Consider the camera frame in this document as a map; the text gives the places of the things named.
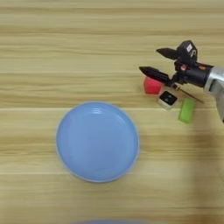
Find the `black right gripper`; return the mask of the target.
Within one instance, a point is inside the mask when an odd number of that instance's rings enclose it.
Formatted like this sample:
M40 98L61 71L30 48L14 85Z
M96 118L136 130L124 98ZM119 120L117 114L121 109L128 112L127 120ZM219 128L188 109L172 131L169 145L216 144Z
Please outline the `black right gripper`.
M159 48L157 52L170 60L177 60L179 58L179 52L171 48ZM159 81L167 87L172 87L174 83L178 83L181 85L192 84L196 87L203 88L213 68L213 66L201 64L197 61L184 62L181 60L175 61L174 66L176 73L172 78L168 74L162 73L151 66L140 66L139 69L147 77Z

